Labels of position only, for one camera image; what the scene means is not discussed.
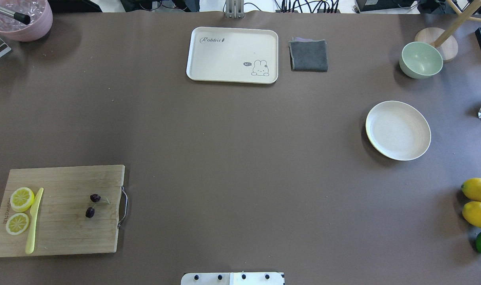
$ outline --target yellow lemon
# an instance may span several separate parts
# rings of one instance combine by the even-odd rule
[[[462,191],[467,198],[481,202],[481,178],[471,178],[464,182]]]
[[[11,235],[18,235],[25,231],[29,225],[29,217],[25,213],[16,213],[11,216],[5,225],[5,229]]]
[[[35,194],[27,187],[17,189],[10,196],[10,205],[16,212],[24,212],[31,207],[35,201]]]
[[[481,202],[473,201],[465,204],[462,215],[467,222],[481,228]]]

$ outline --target wooden stand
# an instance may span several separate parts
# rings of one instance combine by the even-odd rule
[[[425,28],[415,36],[416,42],[424,42],[435,47],[443,57],[443,63],[449,63],[458,54],[458,43],[452,34],[481,6],[481,0],[474,0],[457,20],[446,30]]]
[[[452,0],[446,0],[446,3],[452,7],[452,9],[457,13],[457,15],[462,14],[462,12],[459,10],[459,8],[455,5],[455,3]],[[481,18],[475,18],[475,17],[469,17],[467,20],[470,21],[475,21],[475,22],[481,22]]]
[[[432,46],[432,43],[444,32],[445,30],[441,28],[425,28],[416,34],[415,41],[428,43]],[[450,36],[441,46],[435,48],[443,57],[443,63],[449,63],[457,56],[459,51],[459,45],[454,36]]]

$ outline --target wooden cutting board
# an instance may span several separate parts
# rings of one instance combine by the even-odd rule
[[[35,250],[29,256],[114,253],[117,250],[117,223],[124,165],[29,168],[10,170],[0,207],[0,257],[28,256],[24,249],[28,230],[10,235],[5,226],[15,214],[10,196],[20,187],[44,194],[36,222]],[[99,194],[110,204],[95,206],[95,215],[86,218],[93,206],[89,196]]]

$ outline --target rectangular tray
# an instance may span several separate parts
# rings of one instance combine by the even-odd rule
[[[278,36],[271,30],[197,27],[186,74],[198,81],[271,84],[278,74]]]

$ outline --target round wooden base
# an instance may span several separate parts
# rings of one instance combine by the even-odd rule
[[[428,43],[430,45],[437,40],[437,38],[439,38],[444,31],[445,30],[439,28],[425,28],[416,34],[415,41]],[[459,45],[457,40],[453,36],[450,36],[447,40],[445,40],[441,47],[436,47],[436,49],[443,57],[443,63],[449,63],[457,56]]]

